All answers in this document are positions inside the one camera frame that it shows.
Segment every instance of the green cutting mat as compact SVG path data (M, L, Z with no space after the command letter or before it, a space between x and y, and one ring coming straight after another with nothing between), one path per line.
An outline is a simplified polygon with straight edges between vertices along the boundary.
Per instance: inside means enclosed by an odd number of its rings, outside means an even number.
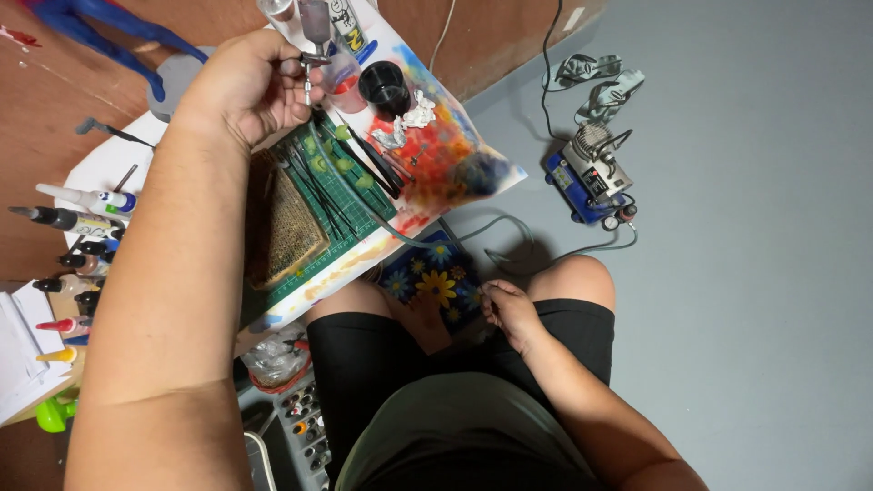
M330 123L329 120L324 124L328 125L331 131L335 131L335 126ZM270 148L270 151L281 159L282 162L291 163L290 155L293 155L292 142L296 137L299 142L299 145L297 146L298 152L307 160L308 165L308 161L315 157L315 154L309 154L306 152L305 145L303 144L303 141L309 135L311 135L311 133L307 126L299 127L273 145ZM330 135L326 133L322 133L322 135L325 139L330 138ZM345 157L354 162L354 159L343 152L336 142L333 143L333 154L338 158ZM295 170L295 166L291 165L285 169L285 172L294 181L294 185L297 186L300 195L309 203L310 209L321 224L321 229L324 230L330 238L330 247L320 254L315 261L311 262L302 270L297 271L297 274L288 275L287 278L268 290L254 290L247 281L244 282L243 309L240 318L240 328L245 328L257 320L257 318L263 315L267 309L278 304L282 299L291 294L297 288L301 287L313 276L323 271L342 254L350 251L352 247L360 242L355 235L363 239L379 229L379 225L373 221L373 219L354 202L352 197L341 188L341 184L337 181L336 177L333 176L333 173L330 172L330 170L317 171L313 169L312 166L309 166L309 168L312 170L312 173L318 182L321 183L321 186L327 191L327 194L333 198L333 201L342 210L343 215L346 216L354 228L355 234L351 234L339 218L334 219L339 226L333 227L330 220L327 218L327 212L321 207L318 199L314 197L312 192L303 184L301 176ZM360 164L356 163L351 170L346 172L344 177L354 187L354 183L357 182L358 178L366 172L367 171L361 168ZM307 174L303 174L303 177L308 179ZM362 191L361 197L364 198L367 204L369 204L374 211L379 213L379 216L382 217L382 219L390 220L397 214L397 210L395 210L391 201L382 193L382 189L379 188L378 184L374 184L370 189Z

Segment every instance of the black shorts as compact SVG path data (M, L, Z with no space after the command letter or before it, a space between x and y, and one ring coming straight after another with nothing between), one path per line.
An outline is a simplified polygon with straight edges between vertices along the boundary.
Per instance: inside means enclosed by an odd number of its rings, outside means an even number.
M609 385L615 316L589 301L534 303L546 329ZM548 410L552 406L502 332L447 359L431 359L400 322L374 314L321 317L307 328L321 414L330 442L331 481L370 419L397 390L438 373L482 371L507 380Z

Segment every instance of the flip-flop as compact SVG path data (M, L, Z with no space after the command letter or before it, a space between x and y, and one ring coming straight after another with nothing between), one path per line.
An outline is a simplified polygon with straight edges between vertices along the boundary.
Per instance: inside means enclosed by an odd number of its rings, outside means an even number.
M542 86L548 92L558 92L591 79L613 77L621 70L622 59L614 54L593 59L577 53L552 66L549 70L552 74L551 80L548 80L548 73L543 73Z
M580 125L585 121L610 122L630 96L643 86L645 78L639 70L625 70L615 80L598 84L591 90L591 97L576 111L574 121Z

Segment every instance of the black cup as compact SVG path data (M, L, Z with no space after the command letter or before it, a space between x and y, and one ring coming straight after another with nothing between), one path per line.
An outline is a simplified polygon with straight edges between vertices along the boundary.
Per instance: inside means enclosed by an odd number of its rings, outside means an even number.
M403 70L390 61L377 61L364 69L358 89L370 111L382 121L394 122L397 116L403 116L412 106Z

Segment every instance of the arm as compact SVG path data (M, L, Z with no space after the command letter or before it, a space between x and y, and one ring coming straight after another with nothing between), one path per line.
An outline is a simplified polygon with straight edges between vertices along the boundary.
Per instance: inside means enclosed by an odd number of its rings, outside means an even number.
M298 56L275 31L232 39L182 98L101 295L68 489L251 488L230 379L248 162L309 117Z
M482 290L486 318L506 333L601 481L622 491L706 490L654 425L546 331L523 291L502 280Z

